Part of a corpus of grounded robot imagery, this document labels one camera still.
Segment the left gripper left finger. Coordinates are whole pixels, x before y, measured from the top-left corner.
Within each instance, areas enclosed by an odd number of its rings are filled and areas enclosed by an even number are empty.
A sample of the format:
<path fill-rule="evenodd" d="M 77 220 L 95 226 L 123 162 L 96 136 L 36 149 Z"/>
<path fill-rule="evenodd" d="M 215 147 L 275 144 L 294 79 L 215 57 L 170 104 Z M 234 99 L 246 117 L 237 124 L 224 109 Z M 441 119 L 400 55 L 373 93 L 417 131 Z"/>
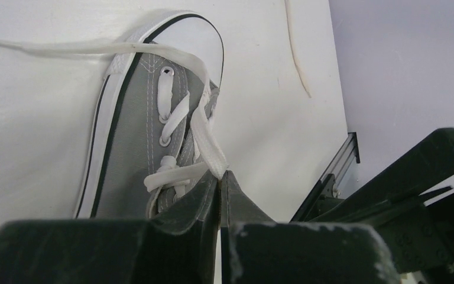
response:
<path fill-rule="evenodd" d="M 218 183 L 205 173 L 151 219 L 7 222 L 0 283 L 212 283 Z"/>

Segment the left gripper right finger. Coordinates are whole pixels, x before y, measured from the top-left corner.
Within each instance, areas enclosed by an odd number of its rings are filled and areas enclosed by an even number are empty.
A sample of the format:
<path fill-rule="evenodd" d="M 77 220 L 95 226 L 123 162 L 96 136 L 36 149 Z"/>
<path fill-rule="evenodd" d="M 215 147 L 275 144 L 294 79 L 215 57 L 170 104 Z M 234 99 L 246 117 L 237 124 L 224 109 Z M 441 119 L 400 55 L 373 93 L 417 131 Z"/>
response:
<path fill-rule="evenodd" d="M 233 172 L 219 188 L 223 283 L 400 283 L 370 225 L 280 223 L 243 193 Z"/>

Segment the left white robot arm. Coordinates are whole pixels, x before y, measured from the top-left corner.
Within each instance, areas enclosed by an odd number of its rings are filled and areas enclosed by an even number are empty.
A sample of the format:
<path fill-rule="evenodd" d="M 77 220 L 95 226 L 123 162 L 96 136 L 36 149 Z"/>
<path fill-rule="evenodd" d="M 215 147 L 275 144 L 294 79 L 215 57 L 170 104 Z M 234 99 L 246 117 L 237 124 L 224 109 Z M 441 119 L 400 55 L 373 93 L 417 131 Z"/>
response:
<path fill-rule="evenodd" d="M 454 283 L 454 128 L 439 128 L 350 197 L 319 180 L 277 223 L 232 172 L 205 174 L 150 220 L 25 220 L 0 228 L 0 283 Z"/>

